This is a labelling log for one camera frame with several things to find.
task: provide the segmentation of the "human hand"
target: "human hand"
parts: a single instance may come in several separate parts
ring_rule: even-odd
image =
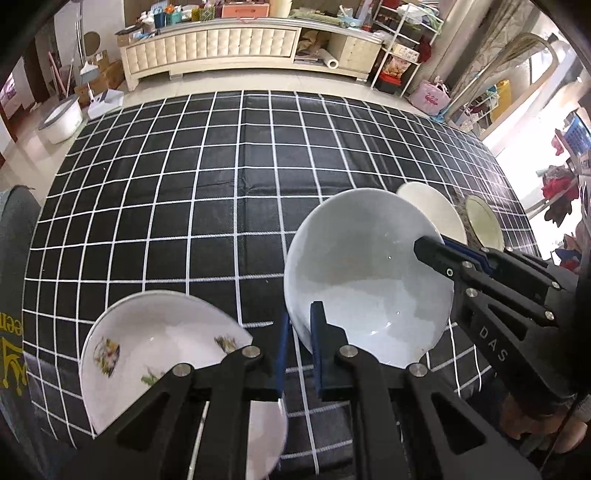
[[[550,417],[534,420],[523,413],[512,395],[508,395],[502,405],[500,427],[509,437],[515,440],[519,440],[524,433],[548,436],[558,430],[568,410],[567,407],[562,407]],[[583,441],[586,433],[587,424],[571,417],[560,433],[554,451],[564,453],[574,449]],[[549,447],[550,439],[547,439],[540,446],[544,450]]]

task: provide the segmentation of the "tile floor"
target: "tile floor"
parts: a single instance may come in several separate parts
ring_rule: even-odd
[[[189,93],[273,89],[344,96],[424,116],[406,100],[378,90],[370,90],[367,84],[348,77],[324,73],[222,70],[191,73],[184,75],[182,79],[172,81],[169,80],[168,74],[163,73],[142,79],[133,92],[127,90],[125,83],[119,89],[126,92],[124,107]],[[37,125],[56,102],[57,99],[52,98],[33,112],[17,132],[18,141],[11,144],[3,153],[6,162],[0,168],[0,191],[16,184],[24,184],[32,187],[35,198],[44,203],[64,156],[85,124],[84,122],[71,138],[59,145],[46,141],[39,135]]]

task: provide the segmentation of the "white plate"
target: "white plate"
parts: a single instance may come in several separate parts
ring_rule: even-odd
[[[480,197],[470,195],[466,198],[465,208],[470,226],[482,246],[502,251],[505,239],[491,207]]]
[[[425,183],[411,181],[400,185],[396,193],[421,210],[441,235],[467,245],[462,219],[450,201],[438,190]]]

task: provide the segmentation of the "metal shelf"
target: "metal shelf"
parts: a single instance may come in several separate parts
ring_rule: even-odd
[[[406,35],[402,35],[400,32],[396,32],[396,30],[393,30],[392,28],[390,28],[387,25],[384,25],[382,22],[374,22],[377,26],[382,27],[385,30],[388,30],[390,33],[393,33],[394,35],[397,35],[398,37],[404,38],[405,40],[411,41],[413,42],[415,45],[418,45],[419,42],[414,40],[413,38],[407,37]]]
[[[402,55],[398,55],[397,53],[394,53],[393,51],[388,51],[388,49],[386,47],[384,47],[383,45],[382,45],[382,51],[386,52],[386,54],[393,55],[394,57],[398,57],[399,59],[403,59],[409,63],[412,63],[413,65],[420,65],[420,63],[417,63],[416,61],[406,59]]]
[[[418,41],[413,40],[412,38],[409,38],[406,35],[403,35],[403,34],[400,33],[400,30],[402,29],[402,26],[404,25],[404,22],[406,21],[406,18],[407,18],[407,15],[408,15],[408,9],[406,9],[406,11],[400,17],[400,21],[398,22],[398,26],[397,26],[396,30],[393,29],[393,28],[391,28],[391,27],[388,27],[387,25],[383,24],[382,22],[378,22],[376,20],[376,17],[378,16],[379,11],[380,11],[381,8],[386,9],[386,10],[391,11],[391,12],[395,12],[396,11],[393,8],[385,7],[384,5],[382,5],[383,1],[384,0],[379,0],[378,7],[375,10],[374,18],[373,18],[374,25],[377,25],[378,27],[383,28],[386,31],[389,31],[391,34],[394,35],[394,38],[392,38],[392,41],[390,42],[390,44],[388,45],[388,47],[385,47],[384,48],[382,46],[382,50],[385,52],[385,55],[384,55],[384,58],[382,58],[382,62],[380,63],[379,68],[378,68],[378,71],[376,72],[376,74],[374,76],[374,79],[373,79],[373,81],[371,83],[371,87],[370,87],[371,89],[373,89],[375,87],[375,82],[378,80],[379,74],[384,69],[384,64],[386,63],[386,60],[388,59],[388,55],[389,54],[394,55],[394,53],[392,53],[392,48],[393,48],[394,44],[396,43],[396,40],[398,39],[398,37],[404,38],[405,40],[408,40],[408,41],[410,41],[410,42],[412,42],[412,43],[414,43],[416,45],[419,44]],[[439,26],[439,28],[437,30],[435,30],[431,25],[427,25],[427,24],[422,23],[422,22],[421,22],[421,24],[417,24],[418,27],[425,27],[427,30],[430,30],[430,31],[433,32],[433,37],[431,38],[431,40],[429,42],[429,45],[433,45],[433,42],[435,41],[435,39],[437,38],[437,36],[441,33],[441,28],[442,28],[442,26],[444,24],[444,21],[442,19],[440,19],[439,17],[437,17],[436,15],[434,15],[431,11],[429,11],[429,10],[427,10],[425,8],[422,8],[420,5],[417,5],[417,3],[415,2],[415,0],[402,0],[402,1],[404,3],[406,3],[406,4],[413,4],[413,5],[417,6],[417,7],[419,7],[419,9],[421,9],[426,15],[428,15],[429,17],[432,17],[432,18],[437,19],[437,21],[439,21],[441,23],[440,26]],[[406,81],[406,84],[404,85],[404,87],[402,88],[402,92],[400,93],[400,96],[403,97],[404,94],[406,93],[407,89],[408,89],[408,86],[413,81],[414,76],[417,74],[417,72],[418,72],[418,68],[417,67],[420,65],[420,63],[407,60],[407,59],[405,59],[404,57],[402,57],[400,55],[395,55],[395,56],[396,57],[399,57],[399,58],[402,58],[402,59],[404,59],[406,61],[409,61],[412,65],[414,65],[413,67],[411,67],[411,66],[408,67],[409,69],[412,68],[413,69],[413,72],[412,72],[410,78]]]
[[[395,9],[393,9],[393,8],[390,8],[390,7],[386,7],[385,5],[380,5],[380,8],[383,8],[384,10],[388,10],[389,12],[393,12],[393,13],[396,13],[397,15],[399,15],[399,13],[398,13],[398,12],[397,12]],[[422,10],[423,10],[423,12],[425,13],[425,15],[429,15],[429,16],[431,16],[431,17],[437,18],[437,17],[435,17],[433,14],[429,14],[429,13],[427,13],[427,11],[426,11],[426,10],[424,10],[424,9],[422,9]],[[426,23],[423,23],[423,22],[421,22],[421,23],[419,23],[419,24],[413,24],[413,23],[410,23],[410,22],[408,22],[408,23],[409,23],[410,25],[418,25],[418,26],[421,26],[421,27],[425,27],[426,29],[428,29],[428,30],[431,30],[433,33],[437,33],[437,34],[439,33],[439,30],[435,30],[435,29],[434,29],[434,28],[433,28],[431,25],[429,25],[429,24],[426,24]]]

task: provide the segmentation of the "black and white grid tablecloth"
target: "black and white grid tablecloth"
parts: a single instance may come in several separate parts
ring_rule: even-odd
[[[80,447],[95,433],[78,380],[86,335],[135,292],[194,295],[247,329],[284,311],[282,274],[306,215],[351,188],[423,181],[453,203],[482,196],[508,245],[539,255],[494,157],[478,140],[383,106],[293,92],[168,98],[89,123],[51,187],[31,248],[24,349],[41,427]],[[348,407],[312,389],[311,356],[290,339],[289,433],[279,469],[352,457]],[[456,391],[490,367],[455,325],[424,358]]]

